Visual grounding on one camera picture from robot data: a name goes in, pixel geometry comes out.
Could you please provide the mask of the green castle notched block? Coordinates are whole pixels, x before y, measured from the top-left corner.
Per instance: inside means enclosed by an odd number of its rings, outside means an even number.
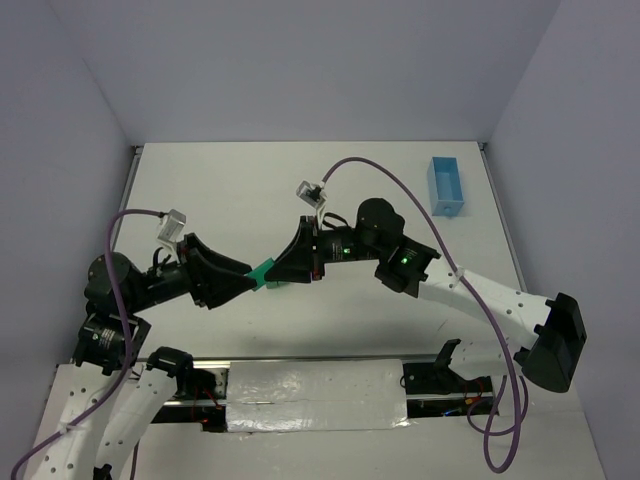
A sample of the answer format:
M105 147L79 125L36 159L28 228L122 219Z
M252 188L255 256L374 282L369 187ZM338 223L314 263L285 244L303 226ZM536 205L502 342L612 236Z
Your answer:
M280 281L267 282L266 283L266 288L267 289L276 289L276 288L281 288L281 287L287 286L288 284L289 284L288 282L280 282Z

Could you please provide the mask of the green rectangular block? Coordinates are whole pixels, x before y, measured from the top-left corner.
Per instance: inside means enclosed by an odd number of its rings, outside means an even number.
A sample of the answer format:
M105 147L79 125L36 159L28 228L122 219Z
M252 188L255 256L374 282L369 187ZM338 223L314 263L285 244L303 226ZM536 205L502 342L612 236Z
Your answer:
M273 265L274 260L269 257L246 275L247 278L250 278L255 282L255 286L252 288L253 291L258 291L261 288L272 289L277 286L277 284L269 282L265 278L266 274L273 267Z

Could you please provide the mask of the blue plastic box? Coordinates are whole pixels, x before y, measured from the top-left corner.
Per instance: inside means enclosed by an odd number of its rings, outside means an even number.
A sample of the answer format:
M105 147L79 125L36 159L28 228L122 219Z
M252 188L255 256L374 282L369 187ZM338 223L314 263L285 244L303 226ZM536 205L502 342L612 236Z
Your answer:
M433 157L427 171L433 216L456 217L464 205L458 162L455 157Z

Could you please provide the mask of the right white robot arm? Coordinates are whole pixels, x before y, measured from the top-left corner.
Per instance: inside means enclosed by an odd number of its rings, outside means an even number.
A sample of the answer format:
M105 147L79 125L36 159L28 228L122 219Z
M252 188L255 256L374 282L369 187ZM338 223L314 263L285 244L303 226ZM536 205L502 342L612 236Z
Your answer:
M325 230L303 216L293 240L267 270L268 282L311 283L332 263L375 260L374 276L395 293L433 301L488 323L507 372L554 393L569 390L587 333L577 300L510 288L452 268L404 233L405 220L382 198L363 201L354 226Z

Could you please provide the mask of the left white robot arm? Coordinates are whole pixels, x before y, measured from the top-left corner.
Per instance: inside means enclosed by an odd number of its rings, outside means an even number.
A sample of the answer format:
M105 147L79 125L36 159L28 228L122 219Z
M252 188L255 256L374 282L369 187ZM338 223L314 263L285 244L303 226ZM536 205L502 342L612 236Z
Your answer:
M117 479L165 401L194 386L191 354L153 352L122 405L118 396L151 329L140 312L183 295L213 309L256 287L251 266L214 252L196 235L142 271L112 250L96 258L84 295L87 317L72 355L71 386L57 430L44 442L36 479Z

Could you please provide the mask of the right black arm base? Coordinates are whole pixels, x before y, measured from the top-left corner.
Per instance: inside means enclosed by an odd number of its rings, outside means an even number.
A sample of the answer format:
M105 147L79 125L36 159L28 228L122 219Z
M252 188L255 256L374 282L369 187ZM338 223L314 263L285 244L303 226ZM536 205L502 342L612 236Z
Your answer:
M448 340L434 360L403 363L399 384L408 395L463 394L464 398L479 398L492 390L488 377L465 380L451 368L452 355L461 344L460 339Z

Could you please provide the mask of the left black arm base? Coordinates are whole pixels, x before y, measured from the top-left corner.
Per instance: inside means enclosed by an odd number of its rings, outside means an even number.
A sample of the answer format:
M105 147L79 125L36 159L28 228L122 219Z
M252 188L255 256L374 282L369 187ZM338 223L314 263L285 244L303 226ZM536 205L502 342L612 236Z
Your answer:
M227 431L228 367L198 367L191 354L160 347L146 362L158 367L175 385L171 396L155 414L152 424L198 424L205 432Z

